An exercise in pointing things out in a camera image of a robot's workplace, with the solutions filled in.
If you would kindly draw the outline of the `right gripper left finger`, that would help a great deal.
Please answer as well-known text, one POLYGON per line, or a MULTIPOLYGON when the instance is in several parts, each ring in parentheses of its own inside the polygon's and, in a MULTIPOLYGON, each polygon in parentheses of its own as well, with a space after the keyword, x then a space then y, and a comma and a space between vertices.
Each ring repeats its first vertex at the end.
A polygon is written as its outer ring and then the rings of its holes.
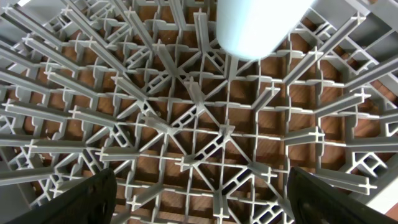
POLYGON ((116 192, 115 174, 112 169, 105 169, 7 224, 109 224, 116 206, 116 192))

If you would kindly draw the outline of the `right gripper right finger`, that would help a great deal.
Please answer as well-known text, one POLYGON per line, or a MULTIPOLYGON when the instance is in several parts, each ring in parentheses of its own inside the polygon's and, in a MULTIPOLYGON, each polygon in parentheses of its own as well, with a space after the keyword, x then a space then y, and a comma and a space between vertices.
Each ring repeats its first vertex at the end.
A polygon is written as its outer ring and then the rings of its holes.
POLYGON ((296 224, 397 224, 299 167, 289 172, 287 195, 296 224))

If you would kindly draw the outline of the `light blue cup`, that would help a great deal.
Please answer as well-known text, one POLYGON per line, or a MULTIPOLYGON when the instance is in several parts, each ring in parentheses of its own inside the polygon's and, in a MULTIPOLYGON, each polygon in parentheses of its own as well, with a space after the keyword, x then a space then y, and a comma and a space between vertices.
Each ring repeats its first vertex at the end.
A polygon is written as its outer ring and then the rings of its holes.
POLYGON ((300 22, 314 0, 218 0, 216 38, 240 59, 268 56, 300 22))

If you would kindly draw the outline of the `grey dishwasher rack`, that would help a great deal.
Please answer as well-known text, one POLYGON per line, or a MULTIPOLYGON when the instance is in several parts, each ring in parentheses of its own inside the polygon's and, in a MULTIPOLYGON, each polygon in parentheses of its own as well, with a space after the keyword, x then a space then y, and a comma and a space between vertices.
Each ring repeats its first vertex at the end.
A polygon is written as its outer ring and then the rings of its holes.
POLYGON ((1 220, 102 170, 116 223, 292 223, 299 166, 397 203, 397 2, 316 1, 265 58, 217 1, 1 2, 1 220))

